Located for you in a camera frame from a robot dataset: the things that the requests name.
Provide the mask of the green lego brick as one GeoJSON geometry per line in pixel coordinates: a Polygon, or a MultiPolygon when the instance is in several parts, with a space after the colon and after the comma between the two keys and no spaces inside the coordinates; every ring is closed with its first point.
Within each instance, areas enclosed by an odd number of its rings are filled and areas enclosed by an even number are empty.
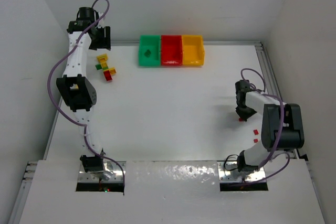
{"type": "Polygon", "coordinates": [[[151,56],[151,51],[150,50],[147,50],[144,55],[149,58],[151,56]]]}

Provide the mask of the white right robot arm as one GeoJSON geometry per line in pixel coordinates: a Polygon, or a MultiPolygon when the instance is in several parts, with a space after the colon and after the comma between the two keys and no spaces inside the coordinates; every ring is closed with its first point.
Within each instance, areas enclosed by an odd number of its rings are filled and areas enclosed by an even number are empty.
{"type": "Polygon", "coordinates": [[[261,138],[253,147],[241,151],[237,170],[254,172],[263,166],[276,151],[292,151],[304,146],[301,107],[284,103],[275,95],[253,90],[248,80],[235,83],[236,113],[244,121],[259,113],[262,116],[261,138]]]}

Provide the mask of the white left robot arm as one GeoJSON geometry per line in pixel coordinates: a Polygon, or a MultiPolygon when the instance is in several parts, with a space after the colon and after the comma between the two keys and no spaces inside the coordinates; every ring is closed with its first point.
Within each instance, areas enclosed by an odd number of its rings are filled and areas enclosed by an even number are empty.
{"type": "Polygon", "coordinates": [[[85,147],[90,154],[80,157],[86,173],[103,173],[103,148],[93,132],[91,118],[97,103],[97,92],[87,79],[89,50],[111,49],[110,27],[103,23],[103,13],[92,7],[81,7],[76,20],[69,23],[69,53],[62,77],[56,79],[57,88],[65,104],[75,115],[85,147]]]}

